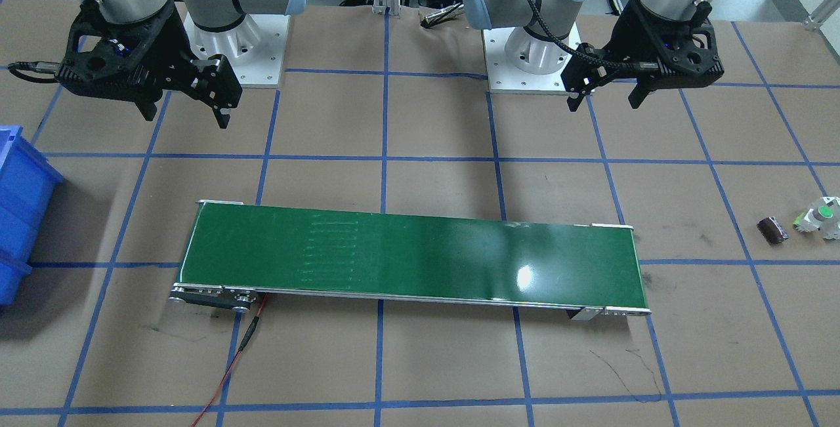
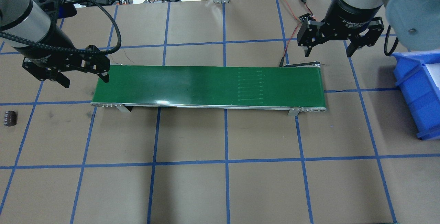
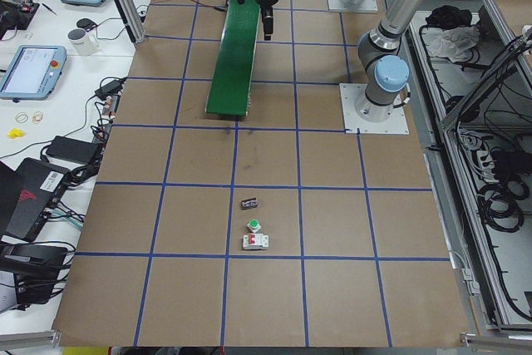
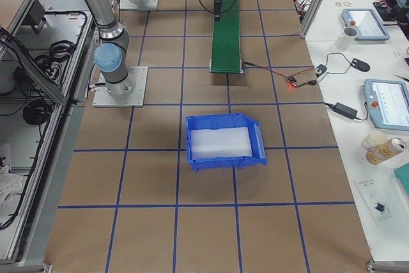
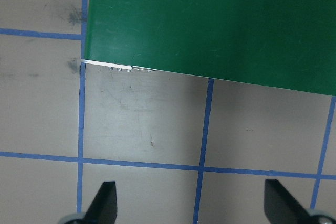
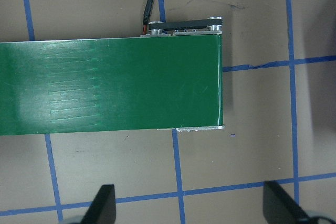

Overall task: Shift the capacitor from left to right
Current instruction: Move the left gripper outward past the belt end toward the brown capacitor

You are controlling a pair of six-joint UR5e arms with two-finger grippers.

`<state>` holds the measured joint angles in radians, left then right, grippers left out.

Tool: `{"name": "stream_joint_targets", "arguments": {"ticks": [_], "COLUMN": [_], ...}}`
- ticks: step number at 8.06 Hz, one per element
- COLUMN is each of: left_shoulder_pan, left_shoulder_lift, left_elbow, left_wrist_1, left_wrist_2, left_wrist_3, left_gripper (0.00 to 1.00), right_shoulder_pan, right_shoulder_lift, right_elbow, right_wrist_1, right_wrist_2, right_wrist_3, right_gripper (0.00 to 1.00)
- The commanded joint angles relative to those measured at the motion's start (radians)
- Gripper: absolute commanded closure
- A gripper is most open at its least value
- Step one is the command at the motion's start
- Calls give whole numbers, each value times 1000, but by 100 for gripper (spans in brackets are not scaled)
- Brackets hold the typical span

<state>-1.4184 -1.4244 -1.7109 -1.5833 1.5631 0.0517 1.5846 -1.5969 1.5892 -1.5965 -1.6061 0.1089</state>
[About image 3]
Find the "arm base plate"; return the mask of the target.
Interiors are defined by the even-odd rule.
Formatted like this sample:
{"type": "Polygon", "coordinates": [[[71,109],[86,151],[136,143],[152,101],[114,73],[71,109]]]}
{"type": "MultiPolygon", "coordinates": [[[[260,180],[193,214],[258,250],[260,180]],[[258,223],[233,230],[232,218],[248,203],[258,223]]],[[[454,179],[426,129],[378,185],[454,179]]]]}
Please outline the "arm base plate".
{"type": "Polygon", "coordinates": [[[330,12],[378,13],[377,0],[328,0],[330,12]]]}
{"type": "Polygon", "coordinates": [[[343,124],[346,133],[408,135],[401,94],[388,106],[376,106],[366,98],[366,84],[341,83],[343,124]]]}

